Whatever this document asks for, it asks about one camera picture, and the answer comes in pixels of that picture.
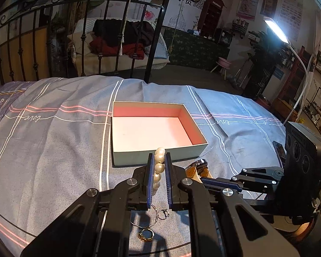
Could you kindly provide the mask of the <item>tan strap wristwatch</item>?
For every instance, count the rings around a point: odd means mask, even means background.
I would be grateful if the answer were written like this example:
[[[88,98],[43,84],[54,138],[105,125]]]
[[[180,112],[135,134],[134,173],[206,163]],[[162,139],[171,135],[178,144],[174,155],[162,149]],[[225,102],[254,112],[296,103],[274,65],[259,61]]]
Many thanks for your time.
[[[185,168],[187,178],[202,183],[201,178],[213,178],[208,169],[208,162],[199,159]]]

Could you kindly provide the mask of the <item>small gold pendant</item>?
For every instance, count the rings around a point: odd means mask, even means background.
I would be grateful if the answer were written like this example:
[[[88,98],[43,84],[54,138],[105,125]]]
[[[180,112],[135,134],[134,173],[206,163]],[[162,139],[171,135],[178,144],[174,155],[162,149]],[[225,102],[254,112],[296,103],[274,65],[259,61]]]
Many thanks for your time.
[[[152,242],[154,235],[155,234],[151,229],[145,228],[142,229],[137,236],[142,242]]]

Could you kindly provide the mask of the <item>blue striped bed sheet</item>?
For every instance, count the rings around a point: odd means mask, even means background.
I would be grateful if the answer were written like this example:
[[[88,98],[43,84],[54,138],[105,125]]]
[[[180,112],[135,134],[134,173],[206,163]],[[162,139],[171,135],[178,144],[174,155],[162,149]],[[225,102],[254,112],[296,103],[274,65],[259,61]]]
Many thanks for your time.
[[[112,164],[115,102],[184,105],[208,146],[215,178],[276,166],[285,127],[250,99],[192,86],[93,76],[10,82],[0,87],[0,239],[14,256],[89,188],[133,174]]]

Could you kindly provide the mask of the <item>open pink-lined gift box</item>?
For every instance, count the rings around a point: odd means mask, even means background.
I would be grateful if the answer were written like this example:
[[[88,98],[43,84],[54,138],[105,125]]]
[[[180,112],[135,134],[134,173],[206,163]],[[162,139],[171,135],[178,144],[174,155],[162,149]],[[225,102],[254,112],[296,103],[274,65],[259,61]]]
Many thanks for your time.
[[[197,158],[208,141],[183,104],[114,102],[111,124],[113,165],[145,165],[164,148],[172,160]]]

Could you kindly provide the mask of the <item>pink stool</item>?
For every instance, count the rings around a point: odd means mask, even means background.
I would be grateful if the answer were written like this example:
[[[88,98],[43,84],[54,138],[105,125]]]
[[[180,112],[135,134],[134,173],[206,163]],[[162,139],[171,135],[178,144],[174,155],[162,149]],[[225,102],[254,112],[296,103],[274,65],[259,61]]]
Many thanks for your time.
[[[223,75],[223,78],[226,79],[227,77],[227,71],[230,69],[231,63],[227,61],[226,59],[219,57],[218,61],[216,62],[216,66],[210,71],[211,73],[215,71],[218,67],[221,68],[221,74]]]

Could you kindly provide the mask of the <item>green patterned counter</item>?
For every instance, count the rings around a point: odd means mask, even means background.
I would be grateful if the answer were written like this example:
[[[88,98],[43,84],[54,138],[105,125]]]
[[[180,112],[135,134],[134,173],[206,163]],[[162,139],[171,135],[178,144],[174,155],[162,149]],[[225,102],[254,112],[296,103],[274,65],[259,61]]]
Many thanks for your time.
[[[165,27],[162,33],[171,65],[211,70],[219,57],[227,59],[230,49],[214,41]]]

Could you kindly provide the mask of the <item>dark red phone-booth cabinet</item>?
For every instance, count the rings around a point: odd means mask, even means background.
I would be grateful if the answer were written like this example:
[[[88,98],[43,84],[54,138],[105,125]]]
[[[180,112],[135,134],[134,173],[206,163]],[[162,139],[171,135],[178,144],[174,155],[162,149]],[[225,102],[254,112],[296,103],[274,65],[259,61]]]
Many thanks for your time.
[[[204,2],[197,25],[201,37],[214,36],[223,8],[224,2],[222,0],[206,0]]]

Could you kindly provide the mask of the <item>red blanket on chair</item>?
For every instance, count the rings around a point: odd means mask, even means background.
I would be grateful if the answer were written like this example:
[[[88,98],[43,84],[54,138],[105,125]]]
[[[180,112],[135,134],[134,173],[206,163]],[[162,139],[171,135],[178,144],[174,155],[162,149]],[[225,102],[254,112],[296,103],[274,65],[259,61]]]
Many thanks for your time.
[[[97,37],[89,43],[89,47],[92,53],[101,53],[103,57],[116,56],[119,54],[120,48],[118,46],[108,46],[108,44],[101,38]],[[144,45],[141,43],[131,43],[122,45],[122,54],[128,55],[128,57],[137,60],[143,60],[145,57]]]

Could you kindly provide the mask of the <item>black iron bed frame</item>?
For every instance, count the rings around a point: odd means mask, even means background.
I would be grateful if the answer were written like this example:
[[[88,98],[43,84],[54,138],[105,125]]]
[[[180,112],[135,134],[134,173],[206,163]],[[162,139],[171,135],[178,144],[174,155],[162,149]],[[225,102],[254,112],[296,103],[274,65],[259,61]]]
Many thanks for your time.
[[[137,70],[149,81],[156,66],[164,66],[161,29],[170,0],[5,0],[0,5],[0,86],[12,81],[37,81],[50,77],[78,75],[68,48],[69,34],[81,19],[122,20],[119,36],[127,20],[156,24],[146,69],[114,71],[98,75],[131,78]]]

